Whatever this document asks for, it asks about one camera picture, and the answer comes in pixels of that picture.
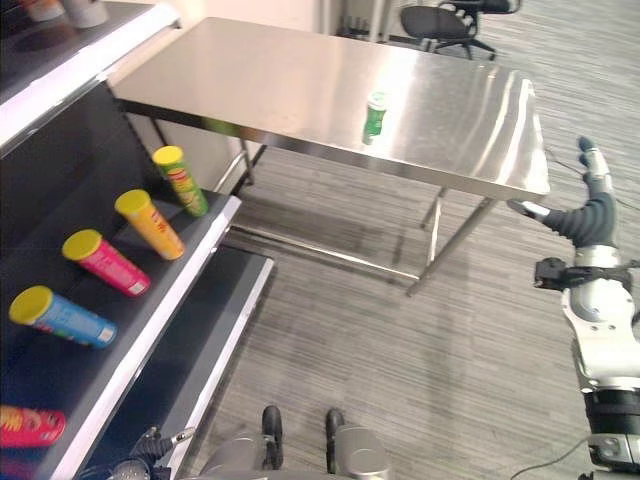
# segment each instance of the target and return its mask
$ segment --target yellow pringles can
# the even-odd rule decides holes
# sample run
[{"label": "yellow pringles can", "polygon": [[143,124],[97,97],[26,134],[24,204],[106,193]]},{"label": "yellow pringles can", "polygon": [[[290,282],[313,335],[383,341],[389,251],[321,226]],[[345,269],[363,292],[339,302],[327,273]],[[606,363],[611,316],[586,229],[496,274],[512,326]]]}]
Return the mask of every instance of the yellow pringles can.
[{"label": "yellow pringles can", "polygon": [[184,253],[184,244],[144,190],[129,190],[116,200],[116,211],[124,216],[158,254],[175,260]]},{"label": "yellow pringles can", "polygon": [[173,190],[191,215],[201,217],[207,213],[207,200],[189,172],[180,147],[167,145],[159,148],[153,153],[153,161],[167,176]]}]

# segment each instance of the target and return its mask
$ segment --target yellow lid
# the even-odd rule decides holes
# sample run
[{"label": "yellow lid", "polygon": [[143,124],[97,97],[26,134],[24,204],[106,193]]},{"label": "yellow lid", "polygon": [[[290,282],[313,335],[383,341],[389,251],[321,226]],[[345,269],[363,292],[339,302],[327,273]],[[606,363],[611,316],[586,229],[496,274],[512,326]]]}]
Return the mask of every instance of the yellow lid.
[{"label": "yellow lid", "polygon": [[53,292],[44,285],[27,288],[9,307],[9,318],[22,325],[31,325],[47,311],[53,301]]},{"label": "yellow lid", "polygon": [[62,255],[69,260],[82,260],[92,255],[100,246],[102,235],[92,229],[80,230],[64,242]]},{"label": "yellow lid", "polygon": [[122,215],[133,215],[151,203],[151,197],[144,190],[129,190],[116,200],[116,211]]},{"label": "yellow lid", "polygon": [[153,161],[158,165],[171,165],[182,161],[182,156],[183,153],[180,147],[168,145],[153,152]]}]

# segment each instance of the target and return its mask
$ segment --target black office chair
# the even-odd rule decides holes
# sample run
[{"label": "black office chair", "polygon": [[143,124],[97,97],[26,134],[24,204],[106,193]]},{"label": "black office chair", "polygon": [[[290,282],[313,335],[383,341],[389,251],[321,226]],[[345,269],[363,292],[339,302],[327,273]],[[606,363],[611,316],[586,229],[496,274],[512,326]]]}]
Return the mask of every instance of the black office chair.
[{"label": "black office chair", "polygon": [[405,31],[418,42],[428,39],[425,51],[434,53],[451,45],[461,45],[469,60],[473,59],[471,47],[478,47],[496,58],[496,50],[476,38],[479,14],[511,14],[520,10],[522,0],[511,4],[510,0],[444,0],[437,7],[412,6],[400,12],[400,22]]}]

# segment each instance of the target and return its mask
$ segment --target green pringles can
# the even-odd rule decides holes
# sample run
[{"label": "green pringles can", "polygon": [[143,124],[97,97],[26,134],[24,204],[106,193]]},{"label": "green pringles can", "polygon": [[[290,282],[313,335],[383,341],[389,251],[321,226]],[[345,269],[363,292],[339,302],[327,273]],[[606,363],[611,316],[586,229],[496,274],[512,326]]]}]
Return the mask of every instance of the green pringles can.
[{"label": "green pringles can", "polygon": [[382,132],[382,120],[387,111],[387,96],[384,92],[372,92],[367,99],[367,121],[364,124],[363,141],[370,143]]},{"label": "green pringles can", "polygon": [[153,162],[158,165],[171,183],[187,211],[194,217],[201,217],[209,210],[207,200],[193,179],[184,153],[180,147],[167,145],[153,153]]}]

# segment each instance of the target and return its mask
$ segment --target black wheel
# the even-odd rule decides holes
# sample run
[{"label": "black wheel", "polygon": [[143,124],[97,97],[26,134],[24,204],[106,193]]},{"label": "black wheel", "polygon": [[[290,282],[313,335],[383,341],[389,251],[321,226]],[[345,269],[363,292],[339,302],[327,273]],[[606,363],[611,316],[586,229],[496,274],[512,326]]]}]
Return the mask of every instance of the black wheel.
[{"label": "black wheel", "polygon": [[325,432],[327,434],[327,473],[336,473],[336,432],[344,425],[344,416],[337,408],[332,408],[325,417]]},{"label": "black wheel", "polygon": [[262,411],[262,434],[272,437],[267,442],[267,458],[265,466],[280,470],[284,455],[282,452],[282,415],[275,405],[269,405]]}]

